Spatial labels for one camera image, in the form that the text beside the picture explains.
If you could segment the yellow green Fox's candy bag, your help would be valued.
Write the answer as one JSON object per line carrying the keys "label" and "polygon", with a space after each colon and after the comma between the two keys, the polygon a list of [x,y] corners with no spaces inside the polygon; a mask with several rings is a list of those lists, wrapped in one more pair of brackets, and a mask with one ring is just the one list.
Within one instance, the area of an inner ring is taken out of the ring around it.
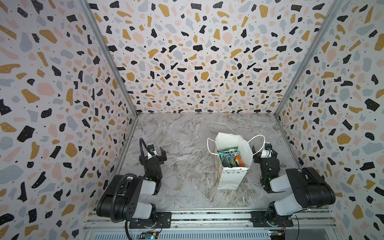
{"label": "yellow green Fox's candy bag", "polygon": [[231,155],[221,155],[220,156],[223,167],[225,168],[235,168],[237,167],[237,163]]}

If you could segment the white paper gift bag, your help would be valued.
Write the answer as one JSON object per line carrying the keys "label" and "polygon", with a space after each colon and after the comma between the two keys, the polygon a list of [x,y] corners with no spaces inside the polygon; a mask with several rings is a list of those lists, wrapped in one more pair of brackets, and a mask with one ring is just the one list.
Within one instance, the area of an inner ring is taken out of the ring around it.
{"label": "white paper gift bag", "polygon": [[[261,138],[262,146],[256,153],[260,153],[266,143],[266,138],[263,135],[256,135],[250,140],[244,139],[240,135],[218,133],[214,140],[207,138],[208,152],[214,158],[214,166],[217,172],[217,189],[219,190],[236,190],[243,178],[247,174],[249,168],[253,162],[253,151],[251,147],[251,141]],[[238,151],[231,154],[218,154],[218,150],[224,150],[227,148],[238,147]],[[222,165],[220,156],[231,155],[235,159],[236,155],[239,155],[242,161],[242,167],[225,168]]]}

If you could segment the red green Fox's candy bag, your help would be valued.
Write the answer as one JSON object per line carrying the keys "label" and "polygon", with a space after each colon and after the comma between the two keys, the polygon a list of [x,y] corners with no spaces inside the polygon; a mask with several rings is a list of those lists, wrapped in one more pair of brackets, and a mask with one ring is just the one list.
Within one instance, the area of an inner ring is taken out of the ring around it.
{"label": "red green Fox's candy bag", "polygon": [[238,147],[227,148],[224,150],[218,150],[218,154],[231,154],[238,151]]}

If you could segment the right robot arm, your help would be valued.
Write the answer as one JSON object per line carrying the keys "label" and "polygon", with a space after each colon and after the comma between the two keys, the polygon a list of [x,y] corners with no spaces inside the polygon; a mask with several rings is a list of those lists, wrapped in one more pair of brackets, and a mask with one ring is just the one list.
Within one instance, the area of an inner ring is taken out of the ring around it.
{"label": "right robot arm", "polygon": [[255,148],[252,151],[254,163],[260,165],[260,184],[264,191],[268,194],[292,192],[282,200],[269,203],[264,219],[270,226],[288,226],[293,214],[335,203],[334,191],[314,168],[290,168],[281,174],[283,165],[271,144],[265,144],[259,152]]}

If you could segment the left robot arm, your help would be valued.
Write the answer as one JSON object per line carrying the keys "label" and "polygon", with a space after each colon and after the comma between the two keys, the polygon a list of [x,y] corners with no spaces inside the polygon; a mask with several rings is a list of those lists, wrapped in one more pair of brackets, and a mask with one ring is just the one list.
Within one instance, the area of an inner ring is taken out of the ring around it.
{"label": "left robot arm", "polygon": [[167,160],[166,151],[160,148],[160,155],[153,145],[149,152],[142,152],[139,160],[145,175],[115,175],[96,207],[99,217],[109,218],[114,223],[136,222],[140,227],[151,228],[158,223],[154,204],[141,203],[140,196],[155,196],[162,186],[161,165]]}

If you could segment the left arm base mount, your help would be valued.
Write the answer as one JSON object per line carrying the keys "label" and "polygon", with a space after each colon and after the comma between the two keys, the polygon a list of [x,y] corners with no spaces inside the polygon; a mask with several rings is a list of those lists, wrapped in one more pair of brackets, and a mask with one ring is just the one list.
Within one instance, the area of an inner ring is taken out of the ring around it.
{"label": "left arm base mount", "polygon": [[138,219],[129,223],[130,229],[169,229],[172,222],[172,212],[157,212],[148,219]]}

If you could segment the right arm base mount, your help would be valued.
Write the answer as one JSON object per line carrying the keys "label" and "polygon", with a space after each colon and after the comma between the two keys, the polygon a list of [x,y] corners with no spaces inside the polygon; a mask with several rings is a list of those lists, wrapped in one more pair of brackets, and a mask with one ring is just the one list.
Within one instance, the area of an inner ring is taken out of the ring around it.
{"label": "right arm base mount", "polygon": [[279,216],[276,213],[268,211],[252,211],[250,221],[255,228],[283,228],[294,226],[290,216]]}

